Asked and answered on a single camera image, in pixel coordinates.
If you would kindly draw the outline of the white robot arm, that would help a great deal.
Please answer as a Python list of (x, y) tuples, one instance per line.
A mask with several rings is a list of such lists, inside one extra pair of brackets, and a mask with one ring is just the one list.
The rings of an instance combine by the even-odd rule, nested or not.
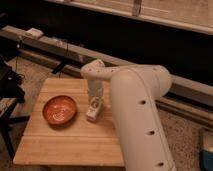
[(160, 65), (107, 67), (94, 60), (81, 69), (90, 96), (103, 95), (109, 83), (114, 124), (126, 171), (176, 171), (155, 101), (170, 89), (168, 70)]

